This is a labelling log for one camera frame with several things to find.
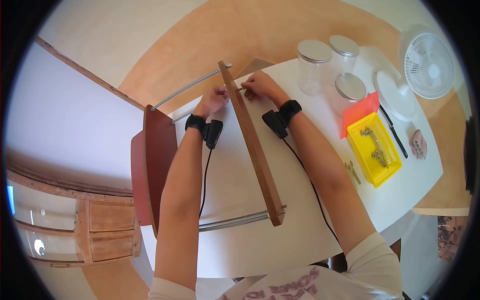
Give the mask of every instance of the person's left hand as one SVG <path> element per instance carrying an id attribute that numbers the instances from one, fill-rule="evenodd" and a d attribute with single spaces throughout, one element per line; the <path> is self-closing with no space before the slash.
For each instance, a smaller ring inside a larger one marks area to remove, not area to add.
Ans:
<path id="1" fill-rule="evenodd" d="M 210 114 L 216 112 L 220 107 L 226 105 L 230 97 L 226 86 L 214 86 L 208 89 L 202 96 L 197 107 L 193 111 L 195 116 L 203 117 L 207 120 Z"/>

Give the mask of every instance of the jar lid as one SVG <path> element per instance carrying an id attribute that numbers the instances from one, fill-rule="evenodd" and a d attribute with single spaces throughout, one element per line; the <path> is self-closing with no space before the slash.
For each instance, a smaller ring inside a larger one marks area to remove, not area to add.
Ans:
<path id="1" fill-rule="evenodd" d="M 331 36 L 329 43 L 333 51 L 345 57 L 355 57 L 359 54 L 357 43 L 346 36 Z"/>
<path id="2" fill-rule="evenodd" d="M 352 73 L 341 73 L 335 78 L 336 90 L 350 102 L 359 102 L 365 98 L 367 88 L 363 81 Z"/>
<path id="3" fill-rule="evenodd" d="M 324 63 L 332 57 L 332 50 L 327 44 L 313 39 L 301 41 L 297 46 L 297 53 L 312 63 Z"/>

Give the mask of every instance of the person's right hand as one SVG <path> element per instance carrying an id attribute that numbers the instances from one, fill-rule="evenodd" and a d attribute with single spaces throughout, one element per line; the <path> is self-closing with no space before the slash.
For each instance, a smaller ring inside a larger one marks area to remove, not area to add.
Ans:
<path id="1" fill-rule="evenodd" d="M 254 72 L 246 82 L 241 83 L 241 86 L 246 89 L 245 97 L 250 101 L 267 97 L 277 108 L 280 108 L 282 104 L 290 100 L 287 93 L 263 71 Z"/>

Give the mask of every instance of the black cable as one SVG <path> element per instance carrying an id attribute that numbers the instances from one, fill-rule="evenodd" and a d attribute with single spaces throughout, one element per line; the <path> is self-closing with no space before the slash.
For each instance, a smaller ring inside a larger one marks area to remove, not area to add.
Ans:
<path id="1" fill-rule="evenodd" d="M 285 141 L 285 139 L 282 139 L 285 144 L 287 144 L 287 146 L 290 148 L 290 150 L 292 150 L 293 154 L 295 155 L 295 157 L 298 159 L 299 163 L 301 164 L 302 168 L 305 170 L 305 166 L 303 165 L 303 163 L 301 162 L 300 160 L 300 157 L 297 155 L 297 153 L 295 153 L 295 150 L 293 150 L 293 148 L 287 143 L 287 141 Z M 320 210 L 322 211 L 322 215 L 324 216 L 324 220 L 325 220 L 325 224 L 327 224 L 327 227 L 328 229 L 330 229 L 330 231 L 332 232 L 333 236 L 335 237 L 336 239 L 336 242 L 338 242 L 338 238 L 336 237 L 335 233 L 333 232 L 333 229 L 330 227 L 330 225 L 328 224 L 327 222 L 327 218 L 325 217 L 325 213 L 324 213 L 324 209 L 322 208 L 322 204 L 320 203 L 320 198 L 318 197 L 318 193 L 317 193 L 317 190 L 315 189 L 315 186 L 313 185 L 313 182 L 310 180 L 310 184 L 312 185 L 313 187 L 313 191 L 315 192 L 315 196 L 317 196 L 317 201 L 318 201 L 318 205 L 320 206 Z"/>
<path id="2" fill-rule="evenodd" d="M 208 159 L 207 159 L 207 165 L 205 166 L 205 175 L 204 175 L 204 198 L 202 200 L 202 206 L 200 206 L 200 214 L 198 217 L 200 218 L 202 216 L 202 210 L 204 209 L 204 204 L 205 204 L 205 190 L 207 187 L 207 169 L 208 169 L 208 163 L 210 162 L 210 156 L 212 155 L 212 150 L 210 149 L 210 153 L 208 154 Z"/>

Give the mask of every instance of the orange paper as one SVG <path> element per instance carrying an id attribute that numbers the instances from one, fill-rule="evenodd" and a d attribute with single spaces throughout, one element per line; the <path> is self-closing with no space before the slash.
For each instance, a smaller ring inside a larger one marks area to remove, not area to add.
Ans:
<path id="1" fill-rule="evenodd" d="M 359 103 L 355 103 L 342 112 L 342 133 L 340 139 L 347 137 L 347 126 L 355 123 L 356 121 L 370 115 L 373 112 L 377 112 L 380 107 L 380 101 L 378 100 L 378 92 L 372 93 L 366 96 Z"/>

